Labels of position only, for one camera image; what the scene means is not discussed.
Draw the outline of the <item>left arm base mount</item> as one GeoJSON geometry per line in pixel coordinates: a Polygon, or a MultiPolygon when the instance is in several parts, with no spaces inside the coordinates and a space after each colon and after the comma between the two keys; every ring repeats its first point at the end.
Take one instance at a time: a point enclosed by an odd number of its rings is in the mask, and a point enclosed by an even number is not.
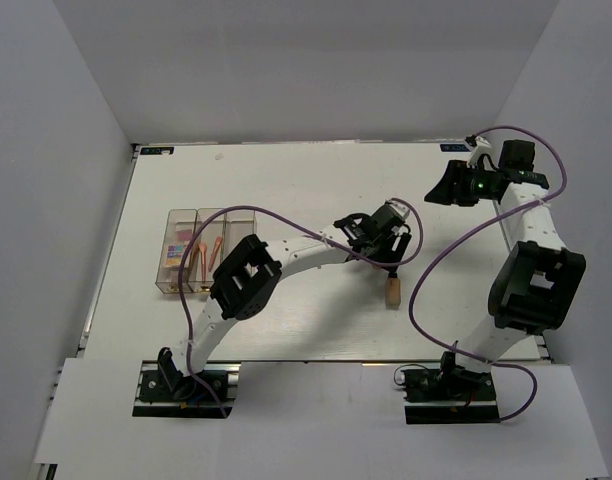
{"type": "Polygon", "coordinates": [[[132,416],[136,418],[226,419],[234,406],[238,364],[209,364],[199,374],[215,392],[226,415],[209,391],[193,378],[184,378],[172,392],[153,362],[143,363],[138,377],[132,416]]]}

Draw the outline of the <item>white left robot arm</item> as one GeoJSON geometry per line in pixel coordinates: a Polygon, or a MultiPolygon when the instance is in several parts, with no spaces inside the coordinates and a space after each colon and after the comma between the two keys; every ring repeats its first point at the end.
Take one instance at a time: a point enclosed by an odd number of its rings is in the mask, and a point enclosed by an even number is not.
{"type": "Polygon", "coordinates": [[[407,219],[417,215],[410,203],[392,198],[371,215],[352,213],[317,231],[299,226],[300,236],[292,239],[264,242],[255,234],[245,236],[215,270],[199,316],[192,315],[185,298],[180,300],[187,335],[180,346],[165,347],[158,355],[163,387],[175,400],[215,397],[203,376],[208,358],[237,323],[266,307],[281,281],[351,261],[394,274],[411,260],[405,254],[412,238],[407,219]]]}

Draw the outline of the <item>middle clear organizer bin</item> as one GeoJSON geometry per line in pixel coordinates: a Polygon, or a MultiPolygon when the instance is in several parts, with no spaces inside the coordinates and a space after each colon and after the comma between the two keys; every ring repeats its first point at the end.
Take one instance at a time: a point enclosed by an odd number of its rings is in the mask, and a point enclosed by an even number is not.
{"type": "Polygon", "coordinates": [[[208,218],[217,212],[217,209],[199,209],[197,212],[196,228],[202,228],[202,232],[193,244],[191,252],[188,285],[192,293],[204,294],[210,290],[214,281],[213,274],[222,260],[226,218],[221,215],[208,222],[208,218]]]}

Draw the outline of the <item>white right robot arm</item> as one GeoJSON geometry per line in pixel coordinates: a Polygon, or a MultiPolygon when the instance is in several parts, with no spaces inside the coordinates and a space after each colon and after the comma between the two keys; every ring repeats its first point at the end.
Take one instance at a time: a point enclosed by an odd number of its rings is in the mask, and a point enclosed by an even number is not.
{"type": "Polygon", "coordinates": [[[483,383],[516,343],[558,329],[586,269],[585,257],[569,250],[556,231],[549,182],[534,170],[534,143],[508,140],[497,161],[486,140],[471,136],[466,143],[469,158],[449,161],[424,200],[459,207],[492,201],[509,255],[490,288],[485,318],[442,357],[437,384],[452,399],[483,383]]]}

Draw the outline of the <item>clear organizer bin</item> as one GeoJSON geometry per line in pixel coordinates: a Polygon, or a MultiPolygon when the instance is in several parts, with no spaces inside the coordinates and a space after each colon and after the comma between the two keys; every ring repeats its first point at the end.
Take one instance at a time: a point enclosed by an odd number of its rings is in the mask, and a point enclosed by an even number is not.
{"type": "Polygon", "coordinates": [[[197,211],[193,209],[173,209],[168,213],[155,280],[155,285],[163,294],[179,292],[179,272],[182,272],[182,290],[190,294],[198,291],[196,254],[190,253],[186,261],[182,261],[195,234],[196,222],[197,211]]]}
{"type": "Polygon", "coordinates": [[[199,209],[197,212],[196,228],[202,228],[202,232],[193,244],[191,252],[188,285],[192,293],[204,294],[210,290],[214,281],[213,274],[222,260],[226,218],[221,215],[208,222],[208,218],[217,212],[217,209],[199,209]]]}
{"type": "Polygon", "coordinates": [[[229,254],[246,236],[256,233],[255,212],[251,210],[237,210],[226,214],[225,247],[229,254]]]}

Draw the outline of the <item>tall foundation bottle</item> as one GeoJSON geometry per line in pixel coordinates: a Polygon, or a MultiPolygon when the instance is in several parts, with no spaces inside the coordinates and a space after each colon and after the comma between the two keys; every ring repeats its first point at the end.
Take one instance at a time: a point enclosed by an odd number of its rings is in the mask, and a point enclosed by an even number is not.
{"type": "Polygon", "coordinates": [[[389,309],[398,309],[401,305],[401,282],[395,271],[389,272],[386,279],[385,304],[389,309]]]}

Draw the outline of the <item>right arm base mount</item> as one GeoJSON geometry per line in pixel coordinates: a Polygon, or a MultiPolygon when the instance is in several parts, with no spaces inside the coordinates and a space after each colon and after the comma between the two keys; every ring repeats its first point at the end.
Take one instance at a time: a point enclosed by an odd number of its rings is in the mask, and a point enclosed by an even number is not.
{"type": "Polygon", "coordinates": [[[499,423],[500,413],[491,374],[482,382],[454,382],[439,369],[407,364],[394,372],[395,386],[404,392],[407,425],[499,423]]]}

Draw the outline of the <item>right clear organizer bin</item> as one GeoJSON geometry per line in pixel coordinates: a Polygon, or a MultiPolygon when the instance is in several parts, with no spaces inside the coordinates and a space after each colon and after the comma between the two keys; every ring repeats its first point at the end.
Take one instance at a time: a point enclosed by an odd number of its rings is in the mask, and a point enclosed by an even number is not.
{"type": "Polygon", "coordinates": [[[226,214],[225,247],[229,254],[246,236],[256,233],[255,212],[251,210],[237,210],[226,214]]]}

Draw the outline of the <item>pink blush palette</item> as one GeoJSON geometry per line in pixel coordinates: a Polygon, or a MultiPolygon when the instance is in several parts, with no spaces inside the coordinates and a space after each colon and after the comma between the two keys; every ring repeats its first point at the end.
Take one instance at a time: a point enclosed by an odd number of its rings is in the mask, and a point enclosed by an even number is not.
{"type": "Polygon", "coordinates": [[[192,228],[181,228],[177,229],[175,232],[175,238],[177,242],[189,242],[193,237],[193,229],[192,228]]]}

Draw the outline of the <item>left clear organizer bin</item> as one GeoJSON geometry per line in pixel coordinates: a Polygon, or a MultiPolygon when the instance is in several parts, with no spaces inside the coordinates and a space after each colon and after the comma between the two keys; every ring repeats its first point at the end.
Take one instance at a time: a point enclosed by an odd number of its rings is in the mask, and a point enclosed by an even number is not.
{"type": "Polygon", "coordinates": [[[182,290],[190,294],[198,291],[196,254],[190,253],[186,261],[182,261],[195,234],[196,222],[197,211],[193,209],[173,209],[168,213],[155,280],[155,285],[163,294],[179,292],[179,272],[182,272],[182,290]]]}

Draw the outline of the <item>pastel square eyeshadow palette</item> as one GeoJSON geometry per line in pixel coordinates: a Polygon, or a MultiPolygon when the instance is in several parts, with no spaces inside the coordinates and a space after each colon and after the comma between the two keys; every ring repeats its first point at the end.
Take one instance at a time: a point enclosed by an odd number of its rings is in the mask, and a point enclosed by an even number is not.
{"type": "Polygon", "coordinates": [[[187,242],[168,243],[164,248],[163,265],[166,268],[178,268],[182,265],[182,257],[187,248],[187,242]]]}

